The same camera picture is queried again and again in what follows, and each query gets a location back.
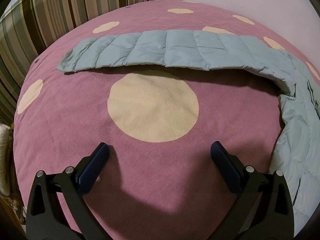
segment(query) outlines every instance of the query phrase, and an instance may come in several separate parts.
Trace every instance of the bed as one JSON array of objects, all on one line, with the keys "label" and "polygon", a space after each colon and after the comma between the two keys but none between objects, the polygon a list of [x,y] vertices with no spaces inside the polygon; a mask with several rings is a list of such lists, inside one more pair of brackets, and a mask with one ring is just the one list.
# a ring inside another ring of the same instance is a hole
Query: bed
[{"label": "bed", "polygon": [[[271,80],[240,69],[201,71],[152,62],[73,74],[56,69],[85,39],[176,29],[256,37],[294,55],[305,64],[314,91],[320,85],[315,66],[293,45],[225,9],[156,0],[102,14],[57,39],[28,70],[14,120],[25,205],[38,170],[50,174],[75,166],[103,141],[112,146],[110,160],[85,201],[113,239],[205,239],[235,200],[209,162],[213,141],[260,172],[280,165],[273,152],[284,123],[280,90]],[[287,180],[298,204],[301,181]],[[307,216],[295,211],[295,235],[317,204],[309,205]]]}]

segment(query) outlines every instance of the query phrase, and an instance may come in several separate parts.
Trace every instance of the metal screw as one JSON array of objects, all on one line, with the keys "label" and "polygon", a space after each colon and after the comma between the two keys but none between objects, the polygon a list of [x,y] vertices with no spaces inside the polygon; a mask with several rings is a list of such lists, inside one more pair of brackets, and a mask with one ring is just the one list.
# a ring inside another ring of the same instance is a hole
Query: metal screw
[{"label": "metal screw", "polygon": [[254,168],[251,166],[247,166],[245,169],[247,170],[247,172],[254,172]]},{"label": "metal screw", "polygon": [[43,171],[38,171],[37,172],[37,177],[41,177],[43,175]]},{"label": "metal screw", "polygon": [[277,171],[276,171],[276,174],[277,174],[278,176],[280,176],[280,177],[281,177],[281,176],[283,175],[283,172],[282,172],[282,171],[277,170]]},{"label": "metal screw", "polygon": [[68,168],[66,168],[66,173],[71,173],[71,172],[73,172],[73,170],[74,170],[74,168],[73,167],[68,167]]}]

